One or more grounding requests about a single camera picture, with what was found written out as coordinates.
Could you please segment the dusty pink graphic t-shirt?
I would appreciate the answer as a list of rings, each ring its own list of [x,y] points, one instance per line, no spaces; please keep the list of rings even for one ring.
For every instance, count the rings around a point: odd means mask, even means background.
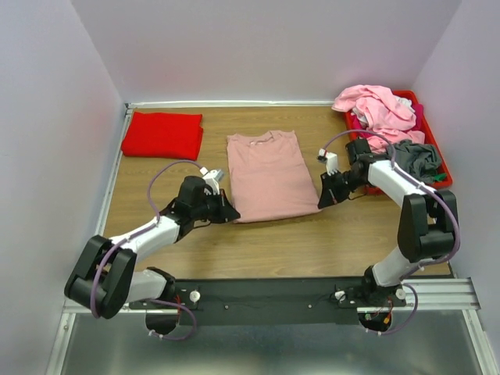
[[[294,131],[227,137],[227,161],[238,223],[318,213],[319,197]]]

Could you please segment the red t-shirt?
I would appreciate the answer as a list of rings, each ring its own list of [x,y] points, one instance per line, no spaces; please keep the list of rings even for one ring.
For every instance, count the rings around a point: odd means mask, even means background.
[[[135,112],[121,151],[127,157],[196,161],[202,137],[202,114]]]

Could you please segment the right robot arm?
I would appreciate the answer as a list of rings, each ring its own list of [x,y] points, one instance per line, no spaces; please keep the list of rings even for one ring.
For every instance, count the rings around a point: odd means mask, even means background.
[[[456,197],[437,191],[405,172],[395,153],[375,154],[365,138],[346,146],[349,170],[338,169],[335,153],[321,148],[317,159],[326,170],[321,175],[318,207],[325,209],[349,199],[358,188],[371,185],[382,190],[400,208],[397,245],[382,261],[370,266],[361,284],[338,291],[345,298],[366,305],[379,305],[396,295],[401,282],[425,266],[446,263],[459,250],[460,235]]]

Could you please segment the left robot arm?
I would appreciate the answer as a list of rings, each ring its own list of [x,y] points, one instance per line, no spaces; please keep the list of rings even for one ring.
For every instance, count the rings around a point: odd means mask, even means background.
[[[155,267],[138,272],[137,262],[185,238],[196,223],[230,223],[239,219],[219,182],[222,170],[184,178],[179,193],[152,220],[126,234],[91,237],[64,287],[64,295],[110,319],[131,302],[148,300],[166,308],[176,294],[175,279]]]

